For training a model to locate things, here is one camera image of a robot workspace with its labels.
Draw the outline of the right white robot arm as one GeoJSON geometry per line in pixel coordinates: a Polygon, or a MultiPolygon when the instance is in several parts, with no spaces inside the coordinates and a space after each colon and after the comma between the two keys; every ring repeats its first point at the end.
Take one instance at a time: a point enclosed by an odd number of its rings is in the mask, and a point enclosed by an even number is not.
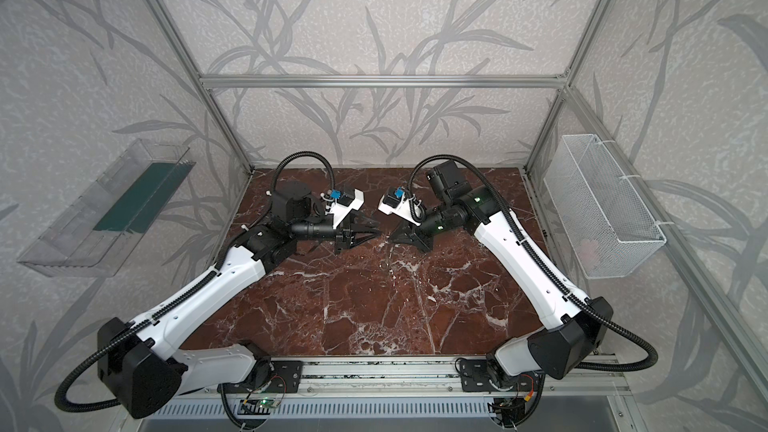
{"type": "Polygon", "coordinates": [[[563,378],[597,350],[607,331],[600,320],[611,318],[611,306],[603,298],[591,299],[559,271],[479,170],[473,173],[481,184],[474,187],[459,159],[443,155],[440,160],[427,172],[439,200],[435,208],[425,210],[403,187],[388,189],[380,199],[380,212],[402,220],[390,241],[429,252],[435,236],[444,232],[462,228],[474,236],[515,280],[541,323],[539,330],[487,355],[490,382],[505,390],[514,378],[532,372],[563,378]]]}

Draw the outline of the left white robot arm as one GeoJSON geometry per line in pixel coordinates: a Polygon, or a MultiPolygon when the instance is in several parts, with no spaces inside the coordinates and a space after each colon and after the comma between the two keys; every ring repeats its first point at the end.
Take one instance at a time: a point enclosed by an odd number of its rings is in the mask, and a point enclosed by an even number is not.
{"type": "Polygon", "coordinates": [[[224,383],[242,383],[269,372],[268,355],[252,343],[184,351],[192,333],[230,299],[293,255],[301,241],[328,241],[336,251],[378,236],[361,212],[364,194],[344,186],[315,198],[301,182],[271,195],[258,224],[236,236],[221,264],[130,322],[112,319],[98,332],[106,346],[133,327],[138,332],[98,361],[98,376],[131,417],[145,418],[177,395],[224,383]]]}

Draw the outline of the clear plastic wall bin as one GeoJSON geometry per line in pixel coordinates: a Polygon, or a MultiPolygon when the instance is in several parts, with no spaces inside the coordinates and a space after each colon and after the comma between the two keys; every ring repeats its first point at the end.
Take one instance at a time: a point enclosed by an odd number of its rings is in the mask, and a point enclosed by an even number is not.
{"type": "Polygon", "coordinates": [[[195,165],[186,145],[135,140],[18,262],[46,277],[116,275],[195,165]]]}

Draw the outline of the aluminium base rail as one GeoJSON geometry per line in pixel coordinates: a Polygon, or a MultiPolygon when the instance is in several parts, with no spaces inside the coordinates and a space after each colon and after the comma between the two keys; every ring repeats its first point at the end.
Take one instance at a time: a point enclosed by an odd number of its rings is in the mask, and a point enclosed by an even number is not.
{"type": "Polygon", "coordinates": [[[621,430],[637,429],[637,404],[618,372],[575,370],[563,379],[525,372],[503,386],[481,356],[305,357],[275,361],[278,378],[254,392],[212,387],[172,399],[154,420],[225,420],[251,428],[279,419],[490,418],[504,421],[550,399],[604,405],[621,430]]]}

